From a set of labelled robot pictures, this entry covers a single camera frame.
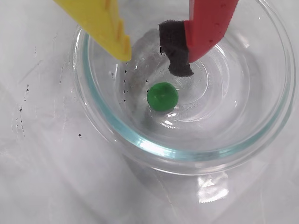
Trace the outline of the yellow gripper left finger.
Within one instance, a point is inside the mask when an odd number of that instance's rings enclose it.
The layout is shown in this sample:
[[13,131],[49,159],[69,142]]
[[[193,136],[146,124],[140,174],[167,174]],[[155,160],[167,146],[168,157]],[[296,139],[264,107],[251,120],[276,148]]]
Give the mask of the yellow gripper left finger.
[[56,0],[104,50],[121,61],[131,59],[129,36],[116,0]]

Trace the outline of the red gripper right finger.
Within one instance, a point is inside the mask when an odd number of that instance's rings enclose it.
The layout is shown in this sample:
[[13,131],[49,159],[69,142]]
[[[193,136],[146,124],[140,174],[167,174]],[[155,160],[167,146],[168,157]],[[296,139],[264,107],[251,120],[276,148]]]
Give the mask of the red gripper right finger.
[[200,59],[225,35],[238,0],[191,0],[189,19],[159,24],[160,52],[177,77],[193,75],[190,64]]

